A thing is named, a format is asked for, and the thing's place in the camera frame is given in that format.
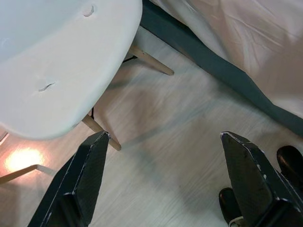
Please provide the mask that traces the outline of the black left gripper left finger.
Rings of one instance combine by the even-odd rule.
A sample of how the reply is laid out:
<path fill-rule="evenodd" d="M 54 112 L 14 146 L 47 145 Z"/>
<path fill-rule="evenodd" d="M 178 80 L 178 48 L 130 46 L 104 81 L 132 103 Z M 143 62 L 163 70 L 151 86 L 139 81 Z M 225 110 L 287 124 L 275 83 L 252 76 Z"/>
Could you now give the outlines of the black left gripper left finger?
<path fill-rule="evenodd" d="M 102 183 L 110 136 L 83 141 L 56 173 L 27 227 L 88 227 Z"/>

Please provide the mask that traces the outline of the pale pink bed sheet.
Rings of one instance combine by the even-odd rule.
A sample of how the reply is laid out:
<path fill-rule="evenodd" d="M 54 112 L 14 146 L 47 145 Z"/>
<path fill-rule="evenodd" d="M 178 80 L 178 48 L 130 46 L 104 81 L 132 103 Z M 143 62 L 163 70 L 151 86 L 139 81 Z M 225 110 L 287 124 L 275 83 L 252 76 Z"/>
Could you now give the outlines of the pale pink bed sheet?
<path fill-rule="evenodd" d="M 150 0 L 303 119 L 303 0 Z"/>

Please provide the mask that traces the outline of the white chair with wooden legs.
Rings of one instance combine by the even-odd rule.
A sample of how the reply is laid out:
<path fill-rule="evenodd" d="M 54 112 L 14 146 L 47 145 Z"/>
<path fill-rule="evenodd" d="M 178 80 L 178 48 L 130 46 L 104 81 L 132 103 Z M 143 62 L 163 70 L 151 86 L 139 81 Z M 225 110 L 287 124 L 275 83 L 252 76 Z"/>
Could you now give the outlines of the white chair with wooden legs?
<path fill-rule="evenodd" d="M 172 76 L 133 45 L 142 0 L 0 0 L 0 145 L 60 137 L 93 107 L 127 54 Z"/>

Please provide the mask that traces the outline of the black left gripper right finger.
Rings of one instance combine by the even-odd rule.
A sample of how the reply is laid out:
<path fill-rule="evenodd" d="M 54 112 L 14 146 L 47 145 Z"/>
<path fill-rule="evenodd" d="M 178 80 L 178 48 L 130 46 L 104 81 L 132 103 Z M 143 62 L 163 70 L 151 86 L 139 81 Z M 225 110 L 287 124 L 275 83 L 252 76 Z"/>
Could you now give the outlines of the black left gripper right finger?
<path fill-rule="evenodd" d="M 242 217 L 234 227 L 303 227 L 303 191 L 277 171 L 251 141 L 221 133 L 228 174 Z"/>

